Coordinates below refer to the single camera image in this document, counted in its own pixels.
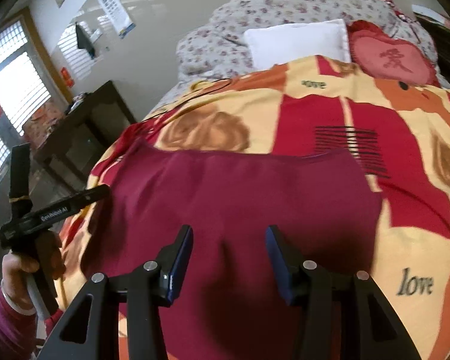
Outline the person's left hand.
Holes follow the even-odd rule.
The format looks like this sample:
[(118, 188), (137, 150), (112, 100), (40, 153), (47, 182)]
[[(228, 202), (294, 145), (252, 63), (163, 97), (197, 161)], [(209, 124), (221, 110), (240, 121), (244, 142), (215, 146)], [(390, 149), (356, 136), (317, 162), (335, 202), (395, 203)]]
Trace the person's left hand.
[[(51, 246), (49, 264), (52, 269), (52, 278), (57, 280), (65, 273), (65, 264), (61, 254), (62, 241), (53, 232), (43, 236), (46, 241), (50, 241), (51, 235), (54, 235), (54, 239)], [(33, 308), (32, 300), (26, 287), (26, 275), (36, 272), (39, 268), (40, 264), (33, 258), (14, 252), (8, 252), (3, 257), (1, 289), (11, 303), (24, 311), (31, 311)]]

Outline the magenta left sleeve forearm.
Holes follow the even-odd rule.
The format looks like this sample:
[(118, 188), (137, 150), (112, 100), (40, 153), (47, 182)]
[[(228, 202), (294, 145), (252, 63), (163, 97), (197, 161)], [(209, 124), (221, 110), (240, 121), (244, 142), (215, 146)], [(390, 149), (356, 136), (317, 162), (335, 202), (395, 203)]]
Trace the magenta left sleeve forearm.
[(0, 359), (31, 359), (35, 350), (36, 310), (25, 310), (0, 286)]

